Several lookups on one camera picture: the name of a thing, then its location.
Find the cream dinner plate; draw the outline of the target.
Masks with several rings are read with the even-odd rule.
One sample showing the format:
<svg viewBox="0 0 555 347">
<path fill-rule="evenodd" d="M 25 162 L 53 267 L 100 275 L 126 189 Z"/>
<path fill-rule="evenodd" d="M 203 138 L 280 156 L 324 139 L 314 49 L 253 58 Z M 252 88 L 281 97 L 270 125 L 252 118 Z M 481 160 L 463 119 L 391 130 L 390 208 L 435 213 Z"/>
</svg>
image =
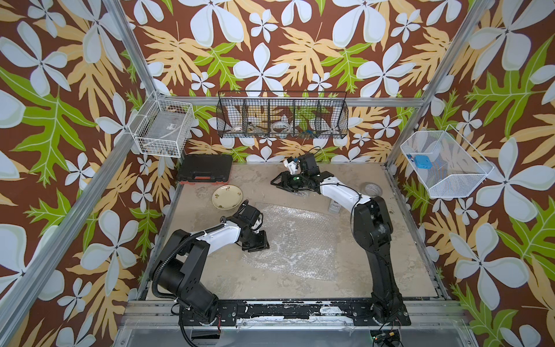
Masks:
<svg viewBox="0 0 555 347">
<path fill-rule="evenodd" d="M 243 202 L 243 192 L 239 187 L 227 184 L 215 190 L 211 202 L 219 210 L 232 210 Z"/>
</svg>

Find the bubble wrap pile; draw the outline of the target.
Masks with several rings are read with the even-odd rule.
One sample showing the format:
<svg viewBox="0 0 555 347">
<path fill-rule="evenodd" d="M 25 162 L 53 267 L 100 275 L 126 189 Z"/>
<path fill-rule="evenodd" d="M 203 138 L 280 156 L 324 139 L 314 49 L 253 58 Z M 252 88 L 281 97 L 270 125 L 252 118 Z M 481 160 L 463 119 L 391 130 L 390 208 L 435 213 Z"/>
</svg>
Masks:
<svg viewBox="0 0 555 347">
<path fill-rule="evenodd" d="M 340 221 L 326 213 L 258 202 L 264 215 L 270 248 L 247 253 L 252 267 L 307 279 L 332 281 L 338 277 L 335 259 Z"/>
</svg>

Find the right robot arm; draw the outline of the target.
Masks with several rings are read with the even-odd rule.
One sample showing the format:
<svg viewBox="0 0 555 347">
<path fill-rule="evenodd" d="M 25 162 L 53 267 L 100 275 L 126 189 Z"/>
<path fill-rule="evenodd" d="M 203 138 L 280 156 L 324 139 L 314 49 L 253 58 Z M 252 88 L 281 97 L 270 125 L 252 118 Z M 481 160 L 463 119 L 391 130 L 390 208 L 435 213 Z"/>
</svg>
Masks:
<svg viewBox="0 0 555 347">
<path fill-rule="evenodd" d="M 350 213 L 351 234 L 367 254 L 372 276 L 370 318 L 378 324 L 410 324 L 403 296 L 394 277 L 391 260 L 393 223 L 387 204 L 344 184 L 328 171 L 321 171 L 313 153 L 283 161 L 286 170 L 270 184 L 286 192 L 316 192 Z"/>
</svg>

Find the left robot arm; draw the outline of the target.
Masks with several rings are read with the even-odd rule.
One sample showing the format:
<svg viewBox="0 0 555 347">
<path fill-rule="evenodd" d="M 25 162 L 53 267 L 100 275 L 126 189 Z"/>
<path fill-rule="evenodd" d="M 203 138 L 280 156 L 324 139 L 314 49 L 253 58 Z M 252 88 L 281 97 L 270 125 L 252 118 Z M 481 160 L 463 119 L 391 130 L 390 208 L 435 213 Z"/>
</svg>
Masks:
<svg viewBox="0 0 555 347">
<path fill-rule="evenodd" d="M 263 221 L 264 214 L 245 200 L 233 215 L 222 217 L 213 227 L 192 234 L 174 231 L 149 275 L 153 295 L 175 301 L 202 323 L 214 321 L 218 297 L 201 283 L 208 256 L 232 244 L 244 252 L 269 249 Z"/>
</svg>

